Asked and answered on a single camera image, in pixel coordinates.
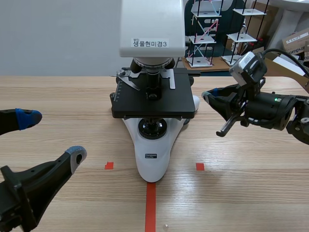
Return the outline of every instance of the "microscope base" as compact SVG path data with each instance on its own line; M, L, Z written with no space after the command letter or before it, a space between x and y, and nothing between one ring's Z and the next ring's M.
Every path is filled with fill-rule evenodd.
M199 98L193 98L197 111ZM138 125L141 120L142 118L123 119L134 143L136 164L141 177L147 182L157 182L168 168L170 151L186 119L165 118L167 132L156 140L145 139L140 135Z

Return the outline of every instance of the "wooden table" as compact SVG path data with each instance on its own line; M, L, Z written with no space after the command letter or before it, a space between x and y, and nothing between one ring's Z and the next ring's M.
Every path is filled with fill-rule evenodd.
M193 92L234 83L232 77L200 77ZM146 183L124 123L111 114L115 88L110 77L0 77L1 109L43 114L36 127L1 136L0 166L22 171L55 160L72 145L88 151L35 231L145 231ZM306 95L284 77L268 78L263 91ZM179 135L156 184L156 231L307 232L309 147L286 131L238 124L219 138L215 132L224 122L201 101ZM113 170L104 170L108 161ZM198 162L205 163L204 172L196 171Z

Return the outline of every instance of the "red tape marker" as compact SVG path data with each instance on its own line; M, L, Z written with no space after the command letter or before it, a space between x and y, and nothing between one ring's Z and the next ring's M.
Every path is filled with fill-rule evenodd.
M155 183L147 183L145 232L155 232Z
M204 171L205 166L203 163L197 163L197 171Z
M113 170L114 169L114 162L107 162L105 165L105 170Z

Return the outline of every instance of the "white microscope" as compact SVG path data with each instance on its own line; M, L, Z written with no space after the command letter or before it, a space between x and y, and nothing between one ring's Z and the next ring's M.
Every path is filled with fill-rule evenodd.
M199 107L188 74L173 70L173 58L185 54L183 14L183 0L122 0L120 56L133 61L117 72L112 115L129 130L147 182L164 176L180 130Z

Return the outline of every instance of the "white wall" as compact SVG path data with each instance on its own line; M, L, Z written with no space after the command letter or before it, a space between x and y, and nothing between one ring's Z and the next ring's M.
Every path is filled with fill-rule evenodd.
M0 0L0 75L115 74L120 0Z

